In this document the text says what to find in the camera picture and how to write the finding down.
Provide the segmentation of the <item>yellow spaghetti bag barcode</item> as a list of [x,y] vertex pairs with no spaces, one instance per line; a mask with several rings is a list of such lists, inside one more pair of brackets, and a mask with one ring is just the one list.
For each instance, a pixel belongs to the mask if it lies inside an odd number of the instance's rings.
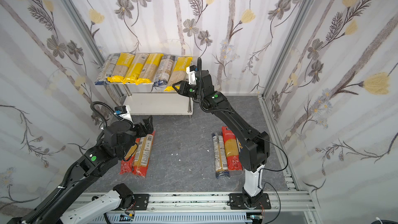
[[153,83],[157,70],[159,68],[161,59],[164,54],[150,54],[146,60],[146,63],[136,80],[136,84],[150,84]]

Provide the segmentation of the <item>blue gold spaghetti bag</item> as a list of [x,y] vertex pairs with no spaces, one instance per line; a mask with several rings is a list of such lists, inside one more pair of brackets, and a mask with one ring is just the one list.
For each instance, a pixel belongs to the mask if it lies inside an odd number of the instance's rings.
[[223,176],[230,177],[222,134],[220,132],[214,132],[211,136],[215,154],[216,179]]
[[175,60],[176,56],[173,55],[164,55],[161,58],[157,73],[153,81],[154,87],[161,87],[167,85],[169,78],[172,74]]

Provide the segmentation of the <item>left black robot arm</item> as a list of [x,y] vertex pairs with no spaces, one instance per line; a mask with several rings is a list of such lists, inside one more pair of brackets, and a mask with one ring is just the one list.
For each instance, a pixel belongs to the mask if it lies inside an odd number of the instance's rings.
[[119,161],[136,144],[153,132],[153,117],[134,124],[119,119],[105,124],[96,145],[89,148],[66,171],[59,186],[34,210],[24,217],[14,217],[10,224],[56,224],[75,200]]

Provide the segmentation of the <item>long yellow spaghetti bag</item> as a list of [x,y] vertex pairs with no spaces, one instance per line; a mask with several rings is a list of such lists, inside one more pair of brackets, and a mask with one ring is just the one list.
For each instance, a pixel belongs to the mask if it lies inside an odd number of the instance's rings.
[[192,57],[178,57],[164,92],[174,91],[173,84],[185,80],[187,75],[186,68],[190,66],[192,60]]

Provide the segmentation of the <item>red Barilla spaghetti bag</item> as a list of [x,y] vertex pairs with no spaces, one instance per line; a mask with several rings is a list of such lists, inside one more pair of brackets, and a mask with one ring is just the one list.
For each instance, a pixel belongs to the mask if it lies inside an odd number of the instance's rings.
[[239,160],[239,144],[235,134],[228,128],[222,127],[224,149],[229,171],[241,171],[243,167]]

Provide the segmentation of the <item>yellow band spaghetti bag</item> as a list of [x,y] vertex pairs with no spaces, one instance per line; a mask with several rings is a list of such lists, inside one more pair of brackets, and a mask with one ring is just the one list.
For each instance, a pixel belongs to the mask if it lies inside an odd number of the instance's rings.
[[135,84],[137,82],[148,57],[148,53],[140,53],[135,56],[126,76],[122,81],[123,84]]

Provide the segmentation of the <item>red spaghetti bag white label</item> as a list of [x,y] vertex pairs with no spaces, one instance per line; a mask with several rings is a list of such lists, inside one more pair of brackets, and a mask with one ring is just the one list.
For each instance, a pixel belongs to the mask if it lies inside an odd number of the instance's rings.
[[133,174],[145,178],[148,170],[148,163],[152,151],[155,131],[142,137],[138,143],[138,149],[133,161]]

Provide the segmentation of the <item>yellow Pastatime spaghetti bag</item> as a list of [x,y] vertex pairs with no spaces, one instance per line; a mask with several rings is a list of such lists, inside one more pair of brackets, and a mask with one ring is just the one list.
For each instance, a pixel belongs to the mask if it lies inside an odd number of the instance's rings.
[[110,83],[122,83],[134,58],[135,56],[133,54],[121,53],[111,76],[108,77],[107,80]]

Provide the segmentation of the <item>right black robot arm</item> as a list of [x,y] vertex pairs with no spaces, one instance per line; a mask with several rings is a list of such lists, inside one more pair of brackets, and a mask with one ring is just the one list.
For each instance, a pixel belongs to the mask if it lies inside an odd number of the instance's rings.
[[198,100],[202,111],[222,120],[238,138],[242,145],[239,160],[245,169],[243,201],[248,208],[253,208],[263,196],[261,178],[269,158],[269,135],[259,132],[234,110],[227,97],[214,89],[208,71],[196,72],[194,77],[195,84],[182,80],[172,87],[178,94]]

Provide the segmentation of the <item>clear grey labelled spaghetti bag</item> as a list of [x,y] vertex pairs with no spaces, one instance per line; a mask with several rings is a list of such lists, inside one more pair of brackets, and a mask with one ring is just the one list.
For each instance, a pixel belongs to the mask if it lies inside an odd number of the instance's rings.
[[108,78],[111,77],[113,74],[113,71],[115,69],[115,66],[117,64],[117,61],[119,60],[121,53],[113,53],[110,54],[107,59],[105,60],[105,63],[103,64],[100,73],[94,82],[95,85],[108,85],[110,82],[108,81]]

